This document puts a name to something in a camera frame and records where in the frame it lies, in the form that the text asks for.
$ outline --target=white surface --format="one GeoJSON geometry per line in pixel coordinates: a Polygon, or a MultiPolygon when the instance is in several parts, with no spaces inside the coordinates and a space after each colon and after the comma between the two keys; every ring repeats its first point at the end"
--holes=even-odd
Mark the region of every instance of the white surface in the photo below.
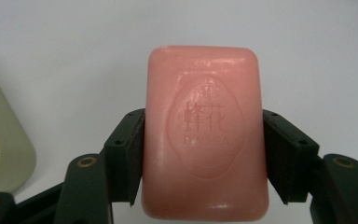
{"type": "MultiPolygon", "coordinates": [[[[161,45],[252,49],[263,107],[321,145],[358,160],[358,1],[0,1],[0,85],[37,152],[20,202],[99,152],[145,106],[150,51],[161,45]]],[[[116,223],[148,218],[114,204],[116,223]]],[[[270,208],[256,223],[311,223],[309,204],[270,208]]]]}

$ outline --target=brass screw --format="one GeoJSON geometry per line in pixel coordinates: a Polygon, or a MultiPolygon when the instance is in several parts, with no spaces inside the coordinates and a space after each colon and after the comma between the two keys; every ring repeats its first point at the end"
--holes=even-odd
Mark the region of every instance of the brass screw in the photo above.
{"type": "Polygon", "coordinates": [[[95,157],[85,157],[77,162],[77,166],[87,168],[91,167],[95,163],[97,163],[97,159],[95,157]]]}
{"type": "Polygon", "coordinates": [[[354,168],[355,167],[353,161],[351,161],[345,157],[335,157],[333,159],[333,163],[335,163],[339,166],[345,167],[345,168],[354,168]]]}

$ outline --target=table surface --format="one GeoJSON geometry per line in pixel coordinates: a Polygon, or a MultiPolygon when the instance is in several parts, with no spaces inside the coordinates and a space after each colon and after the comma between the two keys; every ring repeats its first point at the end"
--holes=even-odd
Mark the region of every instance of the table surface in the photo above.
{"type": "MultiPolygon", "coordinates": [[[[258,57],[263,108],[321,146],[358,160],[358,1],[0,1],[0,86],[34,144],[23,201],[99,152],[129,111],[145,107],[147,58],[163,45],[232,46],[258,57]]],[[[255,223],[311,223],[307,203],[255,223]]],[[[114,203],[120,223],[155,220],[114,203]]]]}

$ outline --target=soap bar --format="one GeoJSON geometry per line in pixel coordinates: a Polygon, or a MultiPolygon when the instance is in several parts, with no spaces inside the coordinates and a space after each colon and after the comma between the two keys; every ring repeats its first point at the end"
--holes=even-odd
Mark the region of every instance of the soap bar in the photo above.
{"type": "Polygon", "coordinates": [[[34,166],[34,147],[0,90],[0,191],[13,193],[34,166]]]}
{"type": "Polygon", "coordinates": [[[142,186],[154,218],[260,219],[269,206],[258,64],[248,49],[149,57],[142,186]]]}

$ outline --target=embossed logo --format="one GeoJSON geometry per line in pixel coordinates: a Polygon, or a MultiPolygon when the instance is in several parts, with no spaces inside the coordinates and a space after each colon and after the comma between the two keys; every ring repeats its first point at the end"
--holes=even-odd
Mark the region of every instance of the embossed logo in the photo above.
{"type": "Polygon", "coordinates": [[[167,120],[169,142],[194,176],[223,175],[246,139],[237,99],[216,77],[199,77],[176,95],[167,120]]]}

